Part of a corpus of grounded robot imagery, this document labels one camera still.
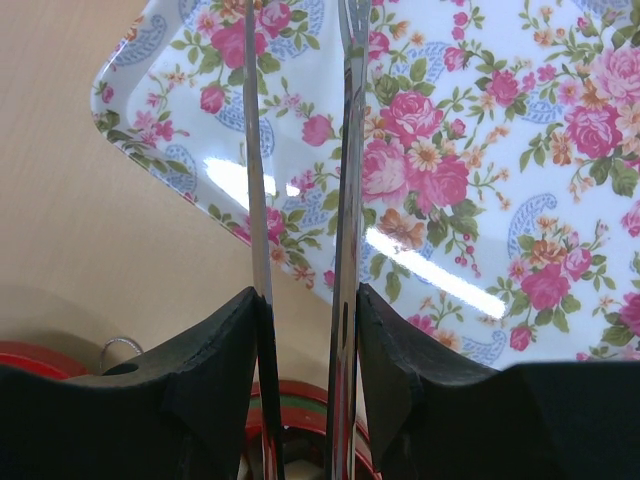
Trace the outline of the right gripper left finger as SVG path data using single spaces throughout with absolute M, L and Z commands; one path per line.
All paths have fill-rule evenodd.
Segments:
M 256 361 L 257 294 L 102 375 L 1 370 L 5 479 L 233 479 Z

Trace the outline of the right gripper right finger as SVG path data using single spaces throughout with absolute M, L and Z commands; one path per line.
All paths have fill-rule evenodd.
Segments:
M 495 370 L 357 294 L 374 467 L 386 479 L 635 479 L 639 366 L 536 362 Z

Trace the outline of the metal serving tongs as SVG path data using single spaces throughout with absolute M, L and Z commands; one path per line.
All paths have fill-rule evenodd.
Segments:
M 356 472 L 356 298 L 360 284 L 361 180 L 371 6 L 369 1 L 341 1 L 338 4 L 344 52 L 344 108 L 325 433 L 324 469 L 328 479 L 352 479 Z M 257 347 L 259 395 L 262 401 L 263 476 L 266 479 L 281 479 L 284 476 L 282 422 L 259 134 L 254 12 L 253 4 L 247 4 L 244 18 L 243 105 L 253 284 L 259 296 L 261 315 Z

